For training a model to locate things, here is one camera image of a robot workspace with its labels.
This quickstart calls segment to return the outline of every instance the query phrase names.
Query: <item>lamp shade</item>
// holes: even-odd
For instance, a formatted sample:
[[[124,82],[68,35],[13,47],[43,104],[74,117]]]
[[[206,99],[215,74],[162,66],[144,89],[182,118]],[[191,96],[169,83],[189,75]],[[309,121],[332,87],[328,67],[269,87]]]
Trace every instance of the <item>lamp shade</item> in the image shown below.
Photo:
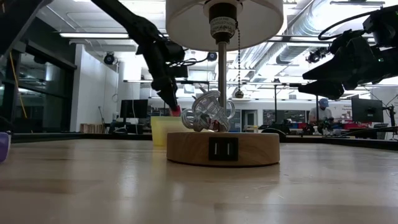
[[[243,0],[238,11],[241,49],[252,47],[277,35],[284,23],[283,0]],[[205,1],[166,0],[166,29],[172,41],[193,50],[216,52],[218,46],[210,34]],[[227,45],[238,49],[238,32]]]

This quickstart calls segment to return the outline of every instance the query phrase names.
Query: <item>electrical socket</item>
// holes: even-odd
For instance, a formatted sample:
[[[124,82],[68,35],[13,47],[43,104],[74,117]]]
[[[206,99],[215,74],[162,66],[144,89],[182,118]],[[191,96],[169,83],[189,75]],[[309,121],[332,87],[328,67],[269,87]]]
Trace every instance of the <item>electrical socket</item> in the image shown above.
[[[209,138],[210,161],[238,161],[238,138]]]

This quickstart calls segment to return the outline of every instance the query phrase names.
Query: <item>person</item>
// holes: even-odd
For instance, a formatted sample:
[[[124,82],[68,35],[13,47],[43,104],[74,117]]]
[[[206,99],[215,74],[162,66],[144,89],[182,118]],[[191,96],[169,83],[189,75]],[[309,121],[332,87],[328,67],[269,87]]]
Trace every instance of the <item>person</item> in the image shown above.
[[[328,99],[326,99],[326,98],[320,99],[318,107],[319,107],[318,115],[319,115],[320,121],[333,118],[331,116],[331,110],[328,109],[328,107],[329,107]],[[317,122],[317,107],[314,107],[310,110],[309,120],[310,120],[310,123]]]

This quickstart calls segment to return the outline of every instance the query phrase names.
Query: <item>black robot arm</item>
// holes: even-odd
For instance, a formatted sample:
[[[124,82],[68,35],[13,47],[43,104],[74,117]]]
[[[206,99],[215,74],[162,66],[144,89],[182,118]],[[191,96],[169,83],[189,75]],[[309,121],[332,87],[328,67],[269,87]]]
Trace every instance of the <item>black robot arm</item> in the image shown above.
[[[53,0],[0,0],[0,62],[24,35],[37,12]]]
[[[306,73],[303,78],[316,80],[298,88],[300,92],[325,96],[337,100],[344,90],[354,90],[358,85],[367,83],[377,84],[385,78],[398,75],[398,6],[386,7],[381,10],[367,12],[340,21],[319,36],[319,40],[336,37],[328,51],[319,51],[323,54],[331,53],[334,57]],[[322,35],[332,27],[346,21],[363,16],[369,16],[363,22],[363,30],[347,30],[332,37]],[[372,33],[376,41],[370,46],[365,33]]]
[[[117,0],[91,0],[115,21],[120,23],[129,37],[138,44],[137,54],[142,54],[154,81],[152,88],[170,106],[178,111],[175,77],[187,77],[187,69],[171,67],[169,63],[182,62],[185,52],[181,46],[164,37],[147,19],[137,16]]]

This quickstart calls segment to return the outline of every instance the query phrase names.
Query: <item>door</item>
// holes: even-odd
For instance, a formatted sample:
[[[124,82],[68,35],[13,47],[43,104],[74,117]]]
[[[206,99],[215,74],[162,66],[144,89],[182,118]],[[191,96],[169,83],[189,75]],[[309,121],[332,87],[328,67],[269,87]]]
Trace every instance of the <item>door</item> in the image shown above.
[[[246,132],[253,133],[253,126],[257,125],[257,111],[246,110],[244,111],[244,127]]]

